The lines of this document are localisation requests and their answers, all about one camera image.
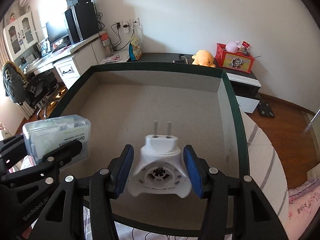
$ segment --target computer monitor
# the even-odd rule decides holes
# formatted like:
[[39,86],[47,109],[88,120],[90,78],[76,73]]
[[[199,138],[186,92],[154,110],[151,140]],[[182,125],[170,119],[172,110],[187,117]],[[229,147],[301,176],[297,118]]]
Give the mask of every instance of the computer monitor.
[[51,45],[68,36],[67,28],[62,16],[61,18],[57,17],[47,22],[45,25],[47,27],[48,39]]

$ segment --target cabinet handle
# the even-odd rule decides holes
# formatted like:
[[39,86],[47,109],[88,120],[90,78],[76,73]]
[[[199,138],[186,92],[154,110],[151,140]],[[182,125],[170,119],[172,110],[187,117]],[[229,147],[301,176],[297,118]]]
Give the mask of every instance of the cabinet handle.
[[62,74],[67,74],[68,72],[72,71],[71,69],[69,69],[68,71],[62,71]]

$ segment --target snack bag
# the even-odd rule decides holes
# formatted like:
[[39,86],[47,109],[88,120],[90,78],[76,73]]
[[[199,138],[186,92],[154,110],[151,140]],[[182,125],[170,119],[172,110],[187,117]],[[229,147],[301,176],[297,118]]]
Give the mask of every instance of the snack bag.
[[132,61],[138,60],[142,55],[140,41],[136,35],[133,35],[129,43],[129,56]]

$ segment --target red box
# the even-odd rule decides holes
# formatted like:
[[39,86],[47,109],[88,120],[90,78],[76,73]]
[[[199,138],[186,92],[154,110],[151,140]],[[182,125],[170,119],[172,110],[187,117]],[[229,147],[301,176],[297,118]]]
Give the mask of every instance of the red box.
[[231,68],[246,73],[251,73],[254,58],[249,55],[245,56],[242,52],[231,53],[226,51],[226,45],[217,43],[217,54],[215,56],[219,67]]

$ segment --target cartoon panda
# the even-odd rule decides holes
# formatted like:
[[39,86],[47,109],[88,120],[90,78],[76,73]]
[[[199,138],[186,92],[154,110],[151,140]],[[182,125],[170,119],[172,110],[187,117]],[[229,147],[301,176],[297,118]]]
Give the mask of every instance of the cartoon panda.
[[243,64],[244,64],[244,60],[243,59],[241,59],[239,57],[235,57],[235,58],[232,59],[232,61],[231,61],[231,63],[229,65],[230,65],[230,67],[240,69]]

